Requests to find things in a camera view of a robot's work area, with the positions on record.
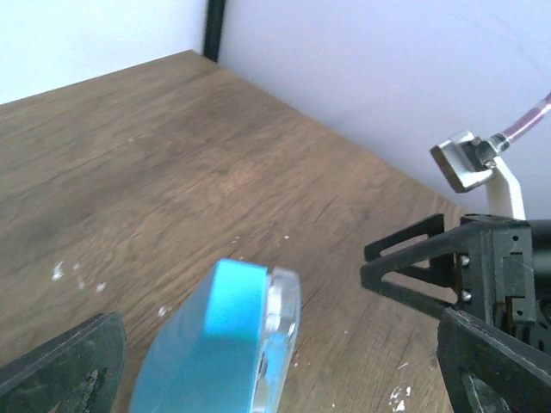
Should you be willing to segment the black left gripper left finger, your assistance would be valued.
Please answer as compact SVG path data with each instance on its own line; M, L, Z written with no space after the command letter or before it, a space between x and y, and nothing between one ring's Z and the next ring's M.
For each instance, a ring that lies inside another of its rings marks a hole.
M98 313L1 367L1 411L110 412L126 356L121 314Z

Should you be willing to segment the clear plastic metronome cover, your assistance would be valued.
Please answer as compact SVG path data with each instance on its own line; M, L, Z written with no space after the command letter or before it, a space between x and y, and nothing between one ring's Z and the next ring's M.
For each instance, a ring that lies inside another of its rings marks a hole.
M278 410L298 336L300 309L299 276L286 268L273 268L268 273L253 412Z

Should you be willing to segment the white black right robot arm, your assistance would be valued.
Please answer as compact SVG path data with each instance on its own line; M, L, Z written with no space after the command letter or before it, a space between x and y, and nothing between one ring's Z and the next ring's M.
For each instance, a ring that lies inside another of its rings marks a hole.
M550 222L433 214L368 244L362 287L439 319L458 311L550 352Z

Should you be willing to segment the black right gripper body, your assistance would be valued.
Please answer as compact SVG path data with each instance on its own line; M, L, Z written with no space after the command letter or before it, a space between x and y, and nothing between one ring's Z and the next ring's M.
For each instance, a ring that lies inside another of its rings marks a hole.
M467 246L458 252L458 308L519 340L542 329L536 277L536 223L500 216L461 218Z

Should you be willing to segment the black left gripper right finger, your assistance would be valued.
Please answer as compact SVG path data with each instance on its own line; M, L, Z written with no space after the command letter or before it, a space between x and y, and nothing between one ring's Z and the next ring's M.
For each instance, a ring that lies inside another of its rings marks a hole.
M447 309L438 325L437 359L454 412L549 412L550 326L516 338Z

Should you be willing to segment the blue metronome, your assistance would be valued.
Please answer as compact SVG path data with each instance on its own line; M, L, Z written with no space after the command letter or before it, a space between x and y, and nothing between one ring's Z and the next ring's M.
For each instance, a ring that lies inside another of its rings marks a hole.
M216 262L152 341L130 411L251 411L267 291L266 267Z

